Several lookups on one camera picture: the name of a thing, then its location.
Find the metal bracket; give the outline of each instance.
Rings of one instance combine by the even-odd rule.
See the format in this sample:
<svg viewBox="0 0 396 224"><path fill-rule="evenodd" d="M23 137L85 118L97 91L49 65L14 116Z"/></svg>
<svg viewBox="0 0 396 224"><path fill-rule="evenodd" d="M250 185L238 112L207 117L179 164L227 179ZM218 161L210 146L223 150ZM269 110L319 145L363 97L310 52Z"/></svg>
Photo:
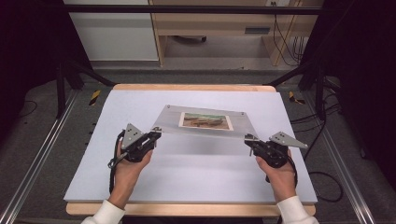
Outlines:
<svg viewBox="0 0 396 224"><path fill-rule="evenodd" d="M128 123L122 140L121 149L125 149L143 136L143 133L132 123Z"/></svg>
<svg viewBox="0 0 396 224"><path fill-rule="evenodd" d="M270 140L280 144L281 146L308 148L307 144L304 144L283 132L272 135Z"/></svg>

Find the clear acrylic sheet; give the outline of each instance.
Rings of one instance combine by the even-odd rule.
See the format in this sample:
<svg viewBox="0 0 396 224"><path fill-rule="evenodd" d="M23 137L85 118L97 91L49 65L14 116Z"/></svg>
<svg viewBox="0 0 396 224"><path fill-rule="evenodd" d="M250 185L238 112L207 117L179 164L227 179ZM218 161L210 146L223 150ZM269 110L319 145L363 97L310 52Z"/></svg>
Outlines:
<svg viewBox="0 0 396 224"><path fill-rule="evenodd" d="M248 114L227 110L166 105L151 129L162 133L197 134L211 137L244 139L257 136Z"/></svg>

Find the wooden table edge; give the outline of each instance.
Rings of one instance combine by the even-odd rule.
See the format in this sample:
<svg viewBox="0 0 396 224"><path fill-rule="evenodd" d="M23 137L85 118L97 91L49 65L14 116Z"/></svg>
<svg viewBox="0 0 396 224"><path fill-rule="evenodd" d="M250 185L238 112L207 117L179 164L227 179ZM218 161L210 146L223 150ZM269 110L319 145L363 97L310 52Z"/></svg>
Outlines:
<svg viewBox="0 0 396 224"><path fill-rule="evenodd" d="M117 84L116 91L269 91L273 86L258 85L207 85L207 84Z"/></svg>
<svg viewBox="0 0 396 224"><path fill-rule="evenodd" d="M102 203L68 203L66 212L73 216L90 216L99 210ZM313 203L304 204L305 211L313 216ZM278 217L275 204L252 203L128 203L126 216L146 217Z"/></svg>

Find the black cable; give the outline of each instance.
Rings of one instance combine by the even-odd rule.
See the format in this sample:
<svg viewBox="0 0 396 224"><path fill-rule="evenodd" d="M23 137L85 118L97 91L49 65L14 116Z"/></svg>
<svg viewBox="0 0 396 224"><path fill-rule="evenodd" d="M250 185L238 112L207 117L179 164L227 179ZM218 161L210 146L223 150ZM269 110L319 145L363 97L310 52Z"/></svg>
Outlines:
<svg viewBox="0 0 396 224"><path fill-rule="evenodd" d="M332 175L329 175L329 174L326 174L326 173L320 172L320 171L309 172L308 174L309 174L309 175L326 175L327 177L331 178L331 179L338 185L338 188L340 189L340 195L339 195L336 199L327 199L327 198L324 198L324 197L318 195L318 198L319 198L319 199L321 199L321 200L323 200L323 201L325 201L325 202L328 202L328 203L338 203L338 202L340 202L341 199L344 197L344 189L343 189L343 186L342 186L342 185L340 184L340 182L338 182L338 180L335 179Z"/></svg>
<svg viewBox="0 0 396 224"><path fill-rule="evenodd" d="M314 144L317 142L317 140L318 140L318 138L319 138L321 132L323 131L325 125L326 125L326 118L323 120L323 125L321 126L321 128L320 128L320 130L319 130L317 136L316 136L315 139L314 139L314 141L311 143L311 146L309 146L308 150L305 152L305 154L304 154L304 161L306 160L306 158L308 157L309 153L311 152L311 150L312 150Z"/></svg>
<svg viewBox="0 0 396 224"><path fill-rule="evenodd" d="M326 97L325 97L325 100L326 100L327 98L329 98L330 96L333 96L333 94L326 96ZM340 106L340 104L338 104L338 103L335 104L335 105L331 105L331 106L327 107L327 108L325 109L325 111L329 111L329 110L331 110L331 109L333 109L333 108L336 108L336 107L338 107L338 106ZM302 117L302 118L299 118L299 119L292 119L292 120L290 121L290 124L305 123L305 122L308 122L308 121L310 121L310 120L312 120L312 119L315 119L317 116L318 116L318 114L312 114L312 115L308 115L308 116L306 116L306 117Z"/></svg>
<svg viewBox="0 0 396 224"><path fill-rule="evenodd" d="M280 56L282 57L283 62L284 62L285 64L287 64L287 65L289 65L289 66L297 66L297 65L299 65L299 64L290 64L290 63L287 63L286 60L285 60L285 57L283 57L282 51L281 51L280 48L277 46L277 43L276 43L276 40L275 40L275 30L276 30L276 27L277 27L278 32L280 33L280 35L281 35L281 37L282 37L284 43L286 44L286 48L288 49L288 52L290 53L289 47L288 47L288 45L287 45L287 43L286 43L286 39L283 38L283 35L282 35L282 33L280 32L279 27L277 26L276 14L274 15L274 17L275 17L275 20L274 20L273 39L274 39L275 47L276 47L276 49L279 51Z"/></svg>
<svg viewBox="0 0 396 224"><path fill-rule="evenodd" d="M297 183L298 183L298 174L297 174L297 168L296 168L296 164L294 163L293 159L288 156L288 162L291 165L291 168L293 168L294 171L294 187L297 187Z"/></svg>
<svg viewBox="0 0 396 224"><path fill-rule="evenodd" d="M333 114L333 113L335 113L335 112L338 112L338 111L341 111L341 106L340 106L340 104L337 104L337 109L336 109L336 110L334 110L334 111L328 113L327 115L331 115L331 114Z"/></svg>
<svg viewBox="0 0 396 224"><path fill-rule="evenodd" d="M37 103L35 101L25 101L25 103L33 103L35 105L35 108L33 108L30 112L28 112L28 113L26 113L24 115L19 115L18 116L19 119L32 114L37 109Z"/></svg>
<svg viewBox="0 0 396 224"><path fill-rule="evenodd" d="M324 98L324 101L326 101L329 97L332 97L332 96L337 96L337 93L331 93L331 94L329 94L329 95L327 95L325 98Z"/></svg>
<svg viewBox="0 0 396 224"><path fill-rule="evenodd" d="M323 123L318 124L315 127L309 128L309 129L305 129L305 130L300 130L300 131L294 131L295 133L304 133L304 132L308 132L308 131L312 131L314 129L316 129L317 127L320 127L321 125L323 125Z"/></svg>
<svg viewBox="0 0 396 224"><path fill-rule="evenodd" d="M299 43L299 48L297 50L297 39L300 39L300 43ZM304 48L304 37L303 36L295 36L294 40L293 40L293 48L292 48L292 52L293 52L293 56L298 64L300 64L301 59L303 58L303 48Z"/></svg>
<svg viewBox="0 0 396 224"><path fill-rule="evenodd" d="M125 130L122 130L122 132L117 136L117 141L116 141L116 146L114 147L114 159L115 160L117 158L117 151L119 149L119 142L120 139L125 135ZM116 174L116 169L117 166L114 166L111 171L110 171L110 185L109 185L109 191L110 193L113 191L114 189L114 176Z"/></svg>

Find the white sleeve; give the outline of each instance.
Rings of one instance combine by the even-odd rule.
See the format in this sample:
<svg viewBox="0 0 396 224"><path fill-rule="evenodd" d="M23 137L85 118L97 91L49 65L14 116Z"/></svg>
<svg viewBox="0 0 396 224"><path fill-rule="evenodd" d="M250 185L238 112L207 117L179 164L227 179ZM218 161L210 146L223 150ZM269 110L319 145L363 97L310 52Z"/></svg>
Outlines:
<svg viewBox="0 0 396 224"><path fill-rule="evenodd" d="M317 219L309 216L298 196L283 200L277 204L285 224L316 224Z"/></svg>
<svg viewBox="0 0 396 224"><path fill-rule="evenodd" d="M124 214L124 210L104 200L96 214L93 217L86 217L82 224L117 224Z"/></svg>

